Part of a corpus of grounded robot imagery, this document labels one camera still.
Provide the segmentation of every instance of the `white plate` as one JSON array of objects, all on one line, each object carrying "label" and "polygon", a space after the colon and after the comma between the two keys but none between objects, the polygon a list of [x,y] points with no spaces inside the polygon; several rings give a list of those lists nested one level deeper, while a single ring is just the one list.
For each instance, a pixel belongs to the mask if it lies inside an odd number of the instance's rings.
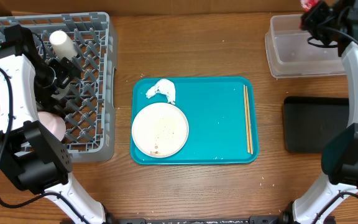
[{"label": "white plate", "polygon": [[169,103],[154,103],[143,108],[132,124],[132,138],[144,154],[164,158],[177,153],[189,136],[185,114]]}]

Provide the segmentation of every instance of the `gray plastic crate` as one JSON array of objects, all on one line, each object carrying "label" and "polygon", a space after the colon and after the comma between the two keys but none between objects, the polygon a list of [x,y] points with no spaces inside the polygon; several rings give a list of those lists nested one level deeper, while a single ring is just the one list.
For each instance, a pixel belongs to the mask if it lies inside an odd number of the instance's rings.
[{"label": "gray plastic crate", "polygon": [[[105,12],[42,16],[0,17],[0,43],[4,28],[20,24],[44,40],[47,58],[56,57],[49,42],[53,31],[63,30],[73,40],[78,57],[72,62],[82,68],[81,79],[71,83],[64,98],[68,152],[73,162],[106,161],[114,154],[116,112],[112,102],[113,77],[117,68],[117,32]],[[42,55],[39,39],[34,41]],[[29,152],[23,146],[22,152]]]}]

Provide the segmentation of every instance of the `teal tray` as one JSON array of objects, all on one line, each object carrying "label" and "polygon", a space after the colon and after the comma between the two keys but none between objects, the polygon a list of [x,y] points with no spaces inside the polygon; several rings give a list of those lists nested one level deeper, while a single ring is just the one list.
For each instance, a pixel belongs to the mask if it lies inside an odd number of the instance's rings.
[{"label": "teal tray", "polygon": [[[131,156],[143,165],[247,164],[259,154],[254,91],[242,77],[168,78],[175,84],[176,106],[189,122],[189,136],[183,148],[166,158],[141,152],[131,136]],[[152,103],[167,102],[165,95],[147,99],[146,91],[160,78],[144,78],[135,84],[132,122],[138,112]],[[254,154],[247,152],[243,86],[248,87]]]}]

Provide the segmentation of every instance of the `transparent container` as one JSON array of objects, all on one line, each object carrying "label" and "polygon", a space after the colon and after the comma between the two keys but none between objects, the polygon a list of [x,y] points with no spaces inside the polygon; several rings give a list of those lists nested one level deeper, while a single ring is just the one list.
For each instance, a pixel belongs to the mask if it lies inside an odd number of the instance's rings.
[{"label": "transparent container", "polygon": [[[301,14],[271,18],[265,44],[272,76],[295,78],[345,75],[337,48],[323,49],[308,44],[310,34],[300,30],[300,24]],[[311,42],[322,44],[317,40]]]}]

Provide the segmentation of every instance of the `wooden table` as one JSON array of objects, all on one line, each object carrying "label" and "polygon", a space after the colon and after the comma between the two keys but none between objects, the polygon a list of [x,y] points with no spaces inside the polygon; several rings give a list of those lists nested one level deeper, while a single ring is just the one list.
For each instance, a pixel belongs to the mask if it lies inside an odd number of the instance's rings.
[{"label": "wooden table", "polygon": [[[274,14],[113,17],[119,34],[114,77],[116,139],[107,162],[75,164],[74,174],[118,218],[244,218],[278,215],[301,197],[321,173],[319,155],[284,149],[285,97],[347,96],[345,77],[276,80],[267,65],[264,36]],[[239,75],[255,91],[260,154],[249,165],[140,166],[129,154],[132,88],[143,76]],[[2,198],[32,197],[0,176]],[[334,212],[338,223],[358,223],[358,200]],[[48,200],[10,210],[0,223],[58,223],[67,218]]]}]

